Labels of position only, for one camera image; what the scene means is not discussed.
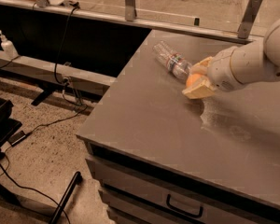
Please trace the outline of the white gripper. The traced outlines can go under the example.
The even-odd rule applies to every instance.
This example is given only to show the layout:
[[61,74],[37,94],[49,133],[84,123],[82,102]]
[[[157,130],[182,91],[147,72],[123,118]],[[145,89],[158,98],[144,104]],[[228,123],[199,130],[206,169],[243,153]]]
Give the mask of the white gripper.
[[190,73],[203,76],[182,90],[182,93],[189,99],[202,99],[212,96],[216,88],[221,91],[237,91],[244,88],[245,85],[235,78],[231,70],[231,56],[235,50],[236,47],[232,46],[214,57],[209,56],[194,64]]

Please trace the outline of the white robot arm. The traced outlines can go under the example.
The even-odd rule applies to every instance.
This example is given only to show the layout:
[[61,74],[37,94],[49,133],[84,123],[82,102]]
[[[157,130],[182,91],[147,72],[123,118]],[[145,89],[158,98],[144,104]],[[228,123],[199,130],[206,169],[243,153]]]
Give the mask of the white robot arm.
[[216,91],[237,91],[257,82],[280,81],[280,19],[262,40],[232,46],[194,64],[182,93],[202,99]]

